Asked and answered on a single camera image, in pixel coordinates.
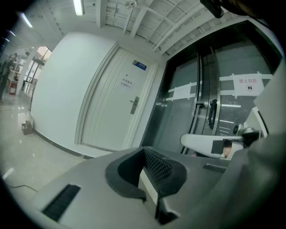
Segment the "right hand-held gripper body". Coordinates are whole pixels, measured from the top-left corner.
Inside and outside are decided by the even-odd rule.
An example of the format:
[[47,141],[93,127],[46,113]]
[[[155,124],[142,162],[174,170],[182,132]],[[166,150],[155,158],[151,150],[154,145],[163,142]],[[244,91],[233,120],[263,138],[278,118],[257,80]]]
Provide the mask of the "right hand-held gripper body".
[[251,109],[244,123],[235,125],[233,134],[241,137],[244,148],[253,142],[268,136],[266,124],[257,107]]

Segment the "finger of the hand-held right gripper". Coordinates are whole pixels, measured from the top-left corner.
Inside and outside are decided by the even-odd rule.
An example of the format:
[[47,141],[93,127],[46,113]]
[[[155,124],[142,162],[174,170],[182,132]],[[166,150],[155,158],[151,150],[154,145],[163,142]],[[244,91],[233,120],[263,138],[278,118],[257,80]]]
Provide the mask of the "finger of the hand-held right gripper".
[[232,158],[235,152],[243,149],[241,136],[207,136],[184,134],[180,143],[199,154],[211,158]]

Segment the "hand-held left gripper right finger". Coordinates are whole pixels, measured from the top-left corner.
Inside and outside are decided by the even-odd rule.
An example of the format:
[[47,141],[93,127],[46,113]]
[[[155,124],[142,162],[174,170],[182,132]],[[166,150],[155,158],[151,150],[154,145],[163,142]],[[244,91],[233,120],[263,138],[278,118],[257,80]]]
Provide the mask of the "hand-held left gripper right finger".
[[221,210],[212,210],[207,201],[228,166],[226,161],[151,147],[144,148],[144,160],[145,229],[219,227]]

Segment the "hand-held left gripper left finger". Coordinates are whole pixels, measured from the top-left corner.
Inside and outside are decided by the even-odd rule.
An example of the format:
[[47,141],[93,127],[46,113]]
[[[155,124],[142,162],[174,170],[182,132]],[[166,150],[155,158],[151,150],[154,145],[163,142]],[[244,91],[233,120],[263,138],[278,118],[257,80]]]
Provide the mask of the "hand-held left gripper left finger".
[[108,164],[134,150],[130,148],[77,164],[41,188],[32,205],[43,212],[67,185],[75,185],[79,192],[56,225],[71,229],[158,228],[160,224],[142,200],[120,196],[105,180]]

